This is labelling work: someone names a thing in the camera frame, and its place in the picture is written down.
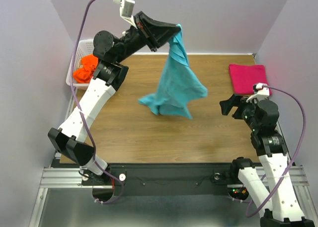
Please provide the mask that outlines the cyan blue t-shirt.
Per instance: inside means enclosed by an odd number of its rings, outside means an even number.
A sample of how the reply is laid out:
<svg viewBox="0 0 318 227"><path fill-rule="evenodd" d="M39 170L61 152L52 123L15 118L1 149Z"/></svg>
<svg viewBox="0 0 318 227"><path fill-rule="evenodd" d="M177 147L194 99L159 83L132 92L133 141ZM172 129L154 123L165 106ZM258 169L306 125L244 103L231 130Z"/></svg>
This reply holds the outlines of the cyan blue t-shirt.
<svg viewBox="0 0 318 227"><path fill-rule="evenodd" d="M138 102L148 107L155 115L192 119L188 103L205 98L208 90L190 68L182 31L174 35L168 43L169 53L156 91L139 98Z"/></svg>

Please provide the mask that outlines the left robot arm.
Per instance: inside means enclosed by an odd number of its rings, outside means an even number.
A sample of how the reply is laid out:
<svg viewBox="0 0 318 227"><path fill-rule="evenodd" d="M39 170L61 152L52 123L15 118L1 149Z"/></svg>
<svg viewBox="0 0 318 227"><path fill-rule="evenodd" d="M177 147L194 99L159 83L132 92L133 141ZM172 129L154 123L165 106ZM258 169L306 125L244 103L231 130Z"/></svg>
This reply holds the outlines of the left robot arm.
<svg viewBox="0 0 318 227"><path fill-rule="evenodd" d="M79 166L93 173L99 184L110 180L108 164L96 155L96 148L85 143L89 129L104 104L123 83L128 67L121 62L148 46L153 52L181 31L177 24L153 20L142 11L135 15L120 14L130 28L118 38L108 31L93 39L93 55L98 58L96 70L76 108L59 128L51 128L48 138L54 148Z"/></svg>

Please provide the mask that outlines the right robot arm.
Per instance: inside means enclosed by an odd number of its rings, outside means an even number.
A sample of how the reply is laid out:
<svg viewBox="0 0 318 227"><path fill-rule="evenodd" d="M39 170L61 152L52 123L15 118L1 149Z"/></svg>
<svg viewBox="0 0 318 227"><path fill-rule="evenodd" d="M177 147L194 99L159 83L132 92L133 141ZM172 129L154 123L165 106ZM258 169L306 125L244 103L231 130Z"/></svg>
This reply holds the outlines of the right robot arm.
<svg viewBox="0 0 318 227"><path fill-rule="evenodd" d="M291 161L282 136L277 132L278 106L268 100L258 100L233 94L220 101L221 113L228 115L233 107L234 119L240 119L251 129L251 143L264 170L264 185L250 159L233 160L229 178L241 182L247 189L260 216L262 227L313 227L315 223L305 217L289 174Z"/></svg>

